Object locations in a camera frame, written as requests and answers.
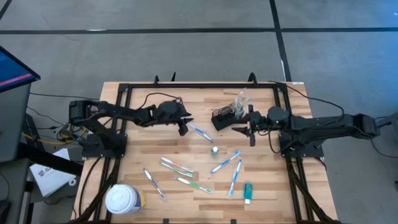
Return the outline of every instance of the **paper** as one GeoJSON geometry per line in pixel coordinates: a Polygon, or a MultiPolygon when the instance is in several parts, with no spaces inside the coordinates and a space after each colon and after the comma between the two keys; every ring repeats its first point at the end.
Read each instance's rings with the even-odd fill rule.
{"type": "MultiPolygon", "coordinates": [[[[61,149],[53,153],[53,155],[70,160],[68,149],[61,149]]],[[[32,165],[30,170],[33,173],[43,197],[48,197],[50,194],[68,183],[69,180],[76,177],[76,175],[54,170],[38,164],[32,165]]]]}

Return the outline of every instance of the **computer monitor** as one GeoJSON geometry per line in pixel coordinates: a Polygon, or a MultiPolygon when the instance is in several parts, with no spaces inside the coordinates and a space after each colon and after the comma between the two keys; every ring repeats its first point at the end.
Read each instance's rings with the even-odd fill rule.
{"type": "Polygon", "coordinates": [[[40,80],[40,75],[0,46],[0,93],[40,80]]]}

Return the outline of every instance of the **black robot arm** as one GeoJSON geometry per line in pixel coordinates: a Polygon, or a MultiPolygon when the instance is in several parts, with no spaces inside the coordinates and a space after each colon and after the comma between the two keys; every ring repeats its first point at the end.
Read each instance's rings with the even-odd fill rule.
{"type": "Polygon", "coordinates": [[[374,118],[363,115],[344,114],[343,116],[330,116],[323,118],[303,118],[294,116],[288,111],[279,107],[271,107],[267,116],[262,116],[260,112],[253,111],[249,105],[249,113],[246,114],[240,123],[248,123],[245,128],[233,128],[235,131],[250,137],[250,145],[254,146],[256,140],[254,134],[261,131],[280,131],[281,153],[291,156],[313,156],[321,157],[311,150],[319,148],[320,144],[331,138],[352,136],[358,139],[372,139],[380,135],[380,130],[374,118]]]}
{"type": "Polygon", "coordinates": [[[177,124],[178,132],[184,136],[188,132],[187,123],[192,118],[187,113],[181,101],[172,100],[136,110],[112,105],[105,101],[79,100],[69,104],[69,123],[83,126],[93,134],[79,141],[84,147],[84,157],[122,157],[126,147],[127,136],[118,134],[115,130],[106,128],[98,119],[111,117],[132,121],[141,127],[158,124],[177,124]]]}

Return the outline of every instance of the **plastic jar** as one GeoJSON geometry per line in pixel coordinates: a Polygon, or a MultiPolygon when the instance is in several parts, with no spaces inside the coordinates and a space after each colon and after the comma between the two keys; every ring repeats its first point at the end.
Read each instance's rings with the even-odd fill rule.
{"type": "Polygon", "coordinates": [[[115,184],[105,197],[106,209],[112,214],[136,213],[145,204],[144,193],[126,184],[115,184]]]}

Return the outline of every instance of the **wooden table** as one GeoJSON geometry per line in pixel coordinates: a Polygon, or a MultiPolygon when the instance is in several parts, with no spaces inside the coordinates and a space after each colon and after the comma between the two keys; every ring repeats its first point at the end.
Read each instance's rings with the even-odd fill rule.
{"type": "MultiPolygon", "coordinates": [[[[104,83],[101,100],[115,103],[119,84],[104,83]]],[[[306,94],[304,85],[292,83],[289,85],[306,94]]],[[[131,108],[140,106],[148,93],[161,92],[181,96],[187,111],[194,118],[195,125],[211,136],[214,143],[194,131],[189,131],[181,137],[177,131],[178,127],[173,125],[141,128],[128,122],[126,129],[128,143],[126,155],[121,160],[118,183],[128,184],[144,191],[147,205],[137,214],[113,215],[113,223],[161,223],[164,218],[169,218],[170,223],[230,223],[231,219],[237,219],[238,223],[295,223],[285,159],[280,154],[272,153],[268,138],[256,136],[256,146],[249,147],[248,138],[232,131],[230,127],[217,131],[210,121],[211,112],[233,102],[239,91],[240,89],[230,88],[133,89],[131,108]],[[216,158],[210,155],[213,146],[220,149],[216,158]],[[236,150],[242,152],[240,157],[243,166],[238,175],[234,195],[228,198],[237,160],[215,174],[210,174],[210,170],[231,157],[236,150]],[[177,173],[159,164],[162,156],[194,169],[193,180],[214,190],[214,194],[208,194],[175,180],[177,173]],[[166,202],[160,198],[144,175],[143,168],[146,168],[157,181],[159,188],[167,197],[166,202]],[[243,184],[246,182],[252,183],[254,189],[250,205],[245,205],[243,199],[243,184]]],[[[260,111],[264,116],[268,108],[275,105],[271,89],[247,89],[245,95],[251,97],[250,104],[254,105],[254,110],[260,111]]],[[[306,98],[291,90],[289,96],[293,114],[311,117],[306,98]]],[[[170,98],[163,95],[150,96],[146,105],[158,105],[165,100],[170,98]]],[[[273,148],[278,150],[277,132],[271,133],[271,142],[273,148]]],[[[98,191],[103,160],[99,161],[88,179],[83,197],[83,210],[98,191]]],[[[86,178],[94,161],[95,159],[88,159],[85,162],[82,180],[86,178]]],[[[304,160],[304,167],[310,193],[327,215],[337,218],[325,168],[312,158],[304,160]]],[[[82,184],[83,181],[80,182],[77,195],[80,195],[82,184]]],[[[302,216],[305,218],[305,206],[300,193],[299,197],[302,216]]],[[[78,202],[79,197],[75,202],[76,210],[78,202]]]]}

